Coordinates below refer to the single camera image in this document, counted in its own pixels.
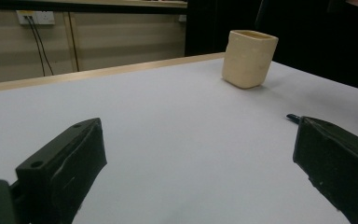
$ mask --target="black cable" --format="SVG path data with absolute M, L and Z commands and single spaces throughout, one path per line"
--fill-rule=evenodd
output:
M 53 70 L 51 69 L 51 65 L 48 62 L 48 56 L 46 56 L 45 47 L 43 46 L 42 38 L 40 38 L 39 32 L 37 32 L 36 25 L 34 24 L 34 19 L 32 17 L 30 17 L 30 18 L 31 18 L 31 23 L 33 24 L 34 29 L 36 30 L 37 37 L 39 37 L 39 42 L 40 42 L 40 45 L 42 46 L 43 55 L 45 55 L 45 59 L 46 59 L 46 62 L 48 63 L 48 67 L 50 68 L 51 75 L 54 76 Z
M 24 18 L 25 18 L 25 19 L 28 21 L 28 23 L 30 24 L 30 27 L 31 27 L 32 33 L 34 34 L 34 41 L 36 41 L 37 50 L 39 51 L 40 63 L 42 64 L 43 77 L 45 77 L 45 76 L 46 76 L 46 73 L 45 73 L 45 66 L 43 65 L 42 54 L 40 53 L 39 43 L 37 42 L 36 34 L 34 33 L 34 27 L 32 26 L 31 21 L 30 21 L 30 19 L 29 19 L 29 17 L 28 17 L 28 16 L 24 16 Z

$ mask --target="screw hole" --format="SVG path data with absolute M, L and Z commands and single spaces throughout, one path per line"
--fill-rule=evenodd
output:
M 31 167 L 32 167 L 32 168 L 36 168 L 36 167 L 41 166 L 42 164 L 43 164 L 42 161 L 36 161 L 36 162 L 34 162 L 34 163 L 31 164 Z

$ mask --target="ceramic cup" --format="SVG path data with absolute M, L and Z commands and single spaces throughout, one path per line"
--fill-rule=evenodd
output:
M 223 79 L 239 88 L 248 89 L 266 80 L 278 38 L 251 30 L 229 33 L 223 64 Z

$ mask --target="wall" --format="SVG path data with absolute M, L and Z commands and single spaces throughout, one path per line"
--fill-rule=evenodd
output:
M 38 26 L 54 75 L 184 56 L 178 15 L 55 12 L 54 19 Z M 50 76 L 46 64 L 45 71 Z M 0 82 L 42 76 L 32 30 L 15 11 L 0 10 Z

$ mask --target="wooden strip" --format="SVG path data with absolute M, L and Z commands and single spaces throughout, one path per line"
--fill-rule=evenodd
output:
M 24 80 L 0 82 L 0 91 L 13 90 L 17 88 L 45 85 L 45 84 L 64 82 L 64 81 L 74 81 L 74 80 L 90 78 L 90 77 L 110 76 L 115 74 L 122 74 L 122 73 L 129 73 L 129 72 L 135 72 L 135 71 L 146 70 L 146 69 L 172 66 L 177 64 L 196 63 L 196 62 L 208 61 L 213 59 L 220 59 L 223 57 L 224 57 L 224 53 L 205 54 L 205 55 L 169 59 L 169 60 L 163 60 L 163 61 L 157 61 L 151 63 L 137 63 L 131 65 L 96 69 L 91 71 L 69 73 L 69 74 L 57 75 L 52 77 L 36 77 L 36 78 L 29 78 Z

